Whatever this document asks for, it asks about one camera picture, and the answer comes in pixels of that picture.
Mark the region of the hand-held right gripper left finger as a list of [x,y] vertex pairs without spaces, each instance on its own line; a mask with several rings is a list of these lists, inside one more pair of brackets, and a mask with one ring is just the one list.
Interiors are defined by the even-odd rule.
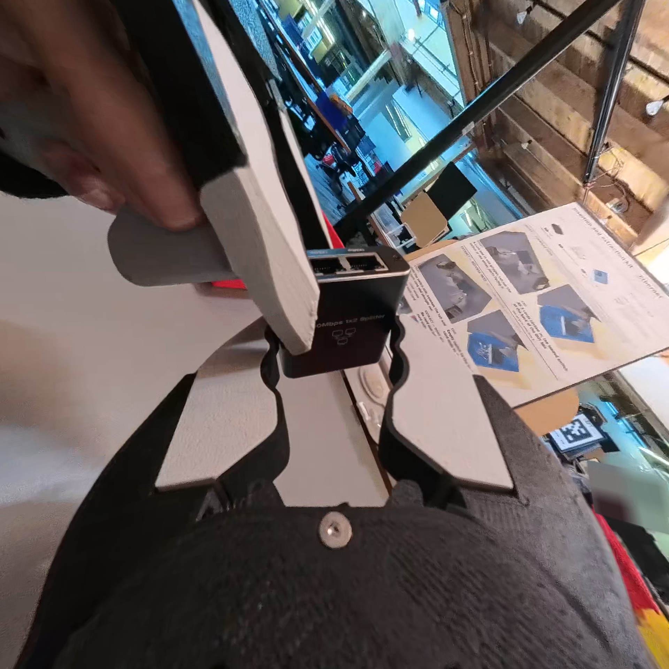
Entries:
[[278,341],[262,318],[201,365],[156,478],[161,491],[218,482],[246,492],[275,481],[290,458],[277,362]]

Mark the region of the brown cardboard sheet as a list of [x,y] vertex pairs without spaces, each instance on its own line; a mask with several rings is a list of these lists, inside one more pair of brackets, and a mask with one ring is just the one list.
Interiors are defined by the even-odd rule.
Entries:
[[419,248],[428,247],[452,232],[447,218],[425,191],[405,206],[400,220],[410,229]]
[[543,437],[574,420],[579,412],[579,395],[575,389],[565,389],[514,411],[537,437]]

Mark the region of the red cloth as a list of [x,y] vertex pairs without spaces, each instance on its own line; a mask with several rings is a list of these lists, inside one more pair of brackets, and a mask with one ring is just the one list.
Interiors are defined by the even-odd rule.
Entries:
[[668,616],[605,518],[597,512],[594,515],[613,551],[635,615],[637,630],[651,657],[651,667],[668,668]]

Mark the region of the person's left hand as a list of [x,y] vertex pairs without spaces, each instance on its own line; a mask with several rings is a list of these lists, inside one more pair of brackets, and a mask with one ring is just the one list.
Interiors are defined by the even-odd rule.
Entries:
[[193,229],[205,222],[196,189],[112,32],[87,1],[2,1],[1,99],[46,88],[63,104],[74,143],[47,140],[38,151],[68,195]]

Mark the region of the black monitor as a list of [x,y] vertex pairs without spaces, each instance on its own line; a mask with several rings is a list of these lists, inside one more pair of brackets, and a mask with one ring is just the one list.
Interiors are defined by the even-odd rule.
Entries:
[[455,163],[447,163],[430,188],[425,190],[432,203],[448,220],[475,196],[477,188]]

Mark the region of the black office chair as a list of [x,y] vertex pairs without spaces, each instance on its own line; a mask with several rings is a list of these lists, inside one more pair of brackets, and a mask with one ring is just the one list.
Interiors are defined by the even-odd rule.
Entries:
[[364,129],[359,121],[353,116],[350,117],[340,132],[346,146],[342,146],[338,140],[328,145],[326,140],[330,136],[325,130],[322,124],[314,126],[309,135],[308,154],[314,157],[317,167],[330,179],[339,179],[345,173],[356,177],[355,166],[361,161],[356,150],[364,137]]

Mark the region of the black tripod pole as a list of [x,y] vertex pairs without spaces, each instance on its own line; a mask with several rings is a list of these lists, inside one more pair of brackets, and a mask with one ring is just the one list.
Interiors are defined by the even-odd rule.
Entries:
[[356,233],[364,233],[369,216],[382,204],[557,59],[576,38],[583,35],[616,4],[617,1],[584,1],[578,6],[509,71],[492,82],[443,130],[407,159],[384,183],[357,202],[337,224],[337,233],[341,239],[348,242]]

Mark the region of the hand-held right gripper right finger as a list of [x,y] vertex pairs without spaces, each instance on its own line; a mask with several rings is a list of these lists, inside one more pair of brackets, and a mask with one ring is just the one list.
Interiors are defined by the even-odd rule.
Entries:
[[391,390],[379,459],[396,480],[413,478],[425,494],[439,479],[510,492],[511,474],[468,365],[414,316],[391,333]]

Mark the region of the printed instruction sheet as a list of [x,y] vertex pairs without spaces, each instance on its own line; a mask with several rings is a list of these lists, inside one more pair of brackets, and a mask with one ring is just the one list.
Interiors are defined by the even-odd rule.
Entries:
[[668,349],[668,293],[580,203],[409,262],[408,314],[513,407]]

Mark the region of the metal stand pole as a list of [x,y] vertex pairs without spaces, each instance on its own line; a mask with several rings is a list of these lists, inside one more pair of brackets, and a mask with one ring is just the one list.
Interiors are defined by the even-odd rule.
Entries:
[[614,43],[607,59],[608,72],[600,96],[598,114],[587,154],[587,161],[583,175],[583,186],[588,190],[594,180],[603,144],[615,110],[615,104],[625,74],[631,48],[640,24],[641,14],[645,8],[645,1],[626,1],[620,20],[618,21]]

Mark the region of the black ethernet splitter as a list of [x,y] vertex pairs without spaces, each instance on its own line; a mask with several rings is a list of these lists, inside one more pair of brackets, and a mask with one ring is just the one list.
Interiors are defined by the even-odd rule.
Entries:
[[409,264],[387,246],[307,251],[320,297],[311,349],[280,349],[291,379],[342,371],[380,360],[395,324]]

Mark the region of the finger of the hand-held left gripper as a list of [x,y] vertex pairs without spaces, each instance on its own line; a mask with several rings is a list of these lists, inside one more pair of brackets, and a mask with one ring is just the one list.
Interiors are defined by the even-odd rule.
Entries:
[[275,79],[269,79],[269,129],[274,160],[307,250],[334,249],[305,160]]
[[269,110],[278,121],[278,148],[270,122],[232,49],[200,1],[193,6],[222,79],[237,138],[241,166],[210,180],[199,190],[201,206],[232,271],[267,324],[293,355],[308,352],[316,330],[320,290],[307,258],[279,158],[301,158],[286,110]]

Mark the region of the white plastic device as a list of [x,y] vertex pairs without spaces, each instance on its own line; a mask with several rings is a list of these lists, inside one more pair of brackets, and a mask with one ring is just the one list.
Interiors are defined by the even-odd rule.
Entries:
[[387,359],[379,363],[346,369],[340,372],[345,383],[353,413],[371,447],[378,450],[380,430],[391,384],[387,376]]

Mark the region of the black and white marker tag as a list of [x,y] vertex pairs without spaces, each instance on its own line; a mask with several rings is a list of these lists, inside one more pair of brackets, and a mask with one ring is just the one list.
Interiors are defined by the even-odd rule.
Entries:
[[581,412],[571,423],[550,432],[548,437],[552,445],[564,454],[599,444],[606,438],[603,431]]

